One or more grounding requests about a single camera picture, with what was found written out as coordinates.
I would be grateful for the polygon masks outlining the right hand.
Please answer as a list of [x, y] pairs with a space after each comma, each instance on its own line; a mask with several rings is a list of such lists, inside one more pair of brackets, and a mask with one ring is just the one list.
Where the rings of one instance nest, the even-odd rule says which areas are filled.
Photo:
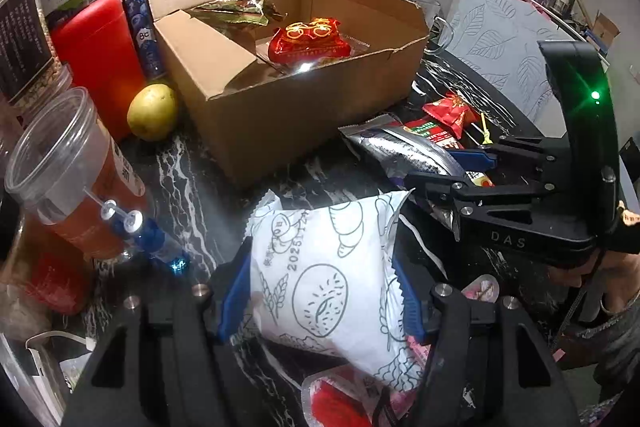
[[639, 299], [639, 213], [628, 209], [620, 200], [617, 205], [617, 239], [596, 248], [584, 265], [573, 269], [548, 269], [552, 283], [586, 288], [599, 279], [604, 285], [604, 309], [609, 314], [626, 311]]

